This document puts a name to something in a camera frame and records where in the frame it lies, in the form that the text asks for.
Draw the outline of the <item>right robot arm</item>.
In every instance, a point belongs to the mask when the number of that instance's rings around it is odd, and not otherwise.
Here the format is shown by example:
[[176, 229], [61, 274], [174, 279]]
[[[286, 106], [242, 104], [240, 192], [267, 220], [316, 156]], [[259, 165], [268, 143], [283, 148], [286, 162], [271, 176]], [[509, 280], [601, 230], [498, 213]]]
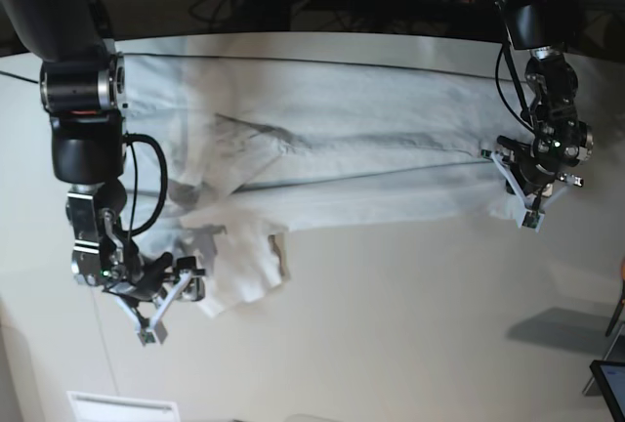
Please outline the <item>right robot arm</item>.
[[118, 297], [135, 311], [142, 302], [196, 302], [205, 272], [193, 257], [150, 260], [136, 237], [155, 222], [123, 221], [137, 198], [121, 184], [137, 144], [151, 146], [159, 189], [168, 189], [160, 145], [125, 128], [125, 64], [101, 0], [1, 0], [22, 45], [41, 61], [38, 86], [52, 131], [56, 178], [69, 185], [66, 215], [73, 227], [72, 272], [80, 282]]

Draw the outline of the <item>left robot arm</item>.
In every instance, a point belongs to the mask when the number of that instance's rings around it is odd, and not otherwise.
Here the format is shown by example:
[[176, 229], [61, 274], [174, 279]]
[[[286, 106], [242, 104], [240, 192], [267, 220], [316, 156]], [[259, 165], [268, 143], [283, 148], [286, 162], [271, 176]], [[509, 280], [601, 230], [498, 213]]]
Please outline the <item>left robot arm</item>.
[[578, 116], [578, 78], [564, 45], [572, 30], [569, 0], [492, 0], [504, 28], [500, 59], [505, 62], [521, 112], [518, 120], [531, 143], [501, 136], [513, 178], [524, 194], [540, 196], [554, 182], [582, 186], [566, 174], [590, 157], [593, 134]]

